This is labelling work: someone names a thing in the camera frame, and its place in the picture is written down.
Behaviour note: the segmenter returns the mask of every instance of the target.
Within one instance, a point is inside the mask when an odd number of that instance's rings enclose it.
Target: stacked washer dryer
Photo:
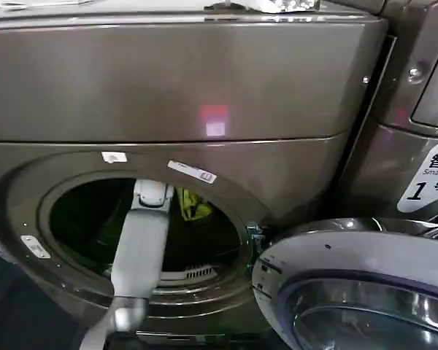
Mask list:
[[[301,4],[0,7],[0,244],[78,320],[110,304],[96,247],[153,180],[216,214],[169,228],[145,340],[271,325],[295,350],[438,349],[438,225],[332,219],[262,244],[327,190],[331,216],[438,220],[438,2]]]

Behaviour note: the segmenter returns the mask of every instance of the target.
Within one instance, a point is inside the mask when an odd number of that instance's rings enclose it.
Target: washer door glass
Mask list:
[[[437,350],[438,240],[425,236],[287,234],[255,264],[256,300],[295,350]]]

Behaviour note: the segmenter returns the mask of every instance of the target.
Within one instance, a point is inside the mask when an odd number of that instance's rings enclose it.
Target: white label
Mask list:
[[[128,161],[124,152],[102,152],[102,157],[106,162],[110,164],[125,163]]]
[[[397,209],[410,213],[438,200],[438,145],[423,160],[397,203]]]
[[[39,243],[34,236],[21,236],[21,241],[29,248],[32,254],[36,255],[39,259],[50,259],[50,254]]]
[[[171,169],[179,171],[180,173],[184,173],[185,175],[189,175],[198,180],[207,182],[208,184],[212,184],[217,178],[216,175],[208,171],[194,168],[193,166],[187,166],[183,163],[174,162],[173,160],[170,160],[167,166]]]

